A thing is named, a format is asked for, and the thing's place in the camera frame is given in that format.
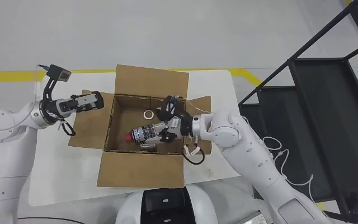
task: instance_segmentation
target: black cable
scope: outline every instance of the black cable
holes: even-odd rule
[[[193,165],[202,164],[202,162],[204,162],[204,160],[205,160],[205,153],[204,153],[204,151],[203,151],[202,149],[199,149],[199,151],[200,151],[201,154],[202,154],[202,159],[200,160],[200,162],[193,162],[193,161],[189,160],[188,157],[185,156],[185,153],[183,153],[183,157],[184,157],[189,163],[191,163],[191,164],[193,164]]]
[[[72,128],[72,126],[71,126],[68,122],[66,122],[65,119],[62,119],[61,121],[64,122],[64,123],[61,124],[63,131],[64,131],[68,136],[75,136],[75,135],[76,135],[76,132],[74,131],[74,129]],[[69,130],[71,131],[71,133],[70,133],[69,131],[67,131],[65,124],[68,126]]]
[[[24,217],[24,218],[18,218],[18,220],[63,220],[63,221],[84,224],[83,222],[79,222],[76,220],[70,220],[68,218],[54,218],[54,217]]]

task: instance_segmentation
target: black staircase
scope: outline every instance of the black staircase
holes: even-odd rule
[[[340,214],[326,214],[351,223],[358,223],[358,81],[349,59],[358,49],[344,58],[298,56],[357,7],[354,0],[239,103],[261,138],[277,138],[289,149],[288,179],[299,184],[313,174],[313,199],[336,200]],[[265,86],[287,66],[295,86]],[[259,103],[244,104],[254,94]],[[309,196],[307,185],[294,188]]]

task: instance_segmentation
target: stair step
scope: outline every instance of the stair step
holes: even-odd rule
[[[289,67],[337,190],[358,192],[358,82],[349,62],[296,59]]]
[[[258,91],[257,96],[267,136],[278,139],[282,143],[282,150],[289,149],[290,154],[284,166],[284,174],[296,184],[306,182],[313,174],[311,185],[313,199],[331,200],[332,191],[300,107],[296,88],[294,86],[263,87]],[[279,170],[285,156],[286,154],[280,156],[276,161]],[[309,196],[308,185],[293,187]]]

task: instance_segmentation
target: can label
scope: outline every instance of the can label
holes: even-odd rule
[[[157,135],[156,133],[161,132],[165,127],[165,122],[160,122],[158,124],[149,124],[139,128],[134,128],[131,131],[131,135],[133,137],[134,142],[144,142],[149,138],[155,137]]]

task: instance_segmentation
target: open cardboard box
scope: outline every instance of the open cardboard box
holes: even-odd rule
[[[76,115],[69,146],[103,149],[97,186],[140,188],[183,188],[183,145],[189,139],[157,144],[157,152],[140,151],[139,145],[125,142],[133,128],[159,123],[143,117],[147,109],[161,107],[168,95],[186,98],[189,74],[152,68],[118,65],[115,93],[101,93],[105,107]],[[191,100],[197,108],[211,110],[210,96]],[[192,116],[202,114],[185,100],[178,108]],[[211,142],[199,140],[205,154]]]

